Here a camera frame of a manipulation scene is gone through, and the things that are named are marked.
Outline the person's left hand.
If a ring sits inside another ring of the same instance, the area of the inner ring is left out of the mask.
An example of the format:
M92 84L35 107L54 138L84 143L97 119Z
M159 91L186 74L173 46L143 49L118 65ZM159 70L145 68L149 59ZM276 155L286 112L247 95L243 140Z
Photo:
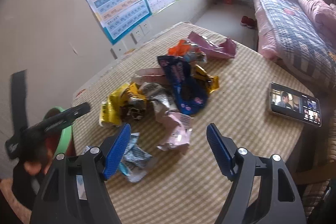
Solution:
M54 151L46 146L40 146L34 151L31 159L24 162L24 170L31 176L39 173L47 174L54 158Z

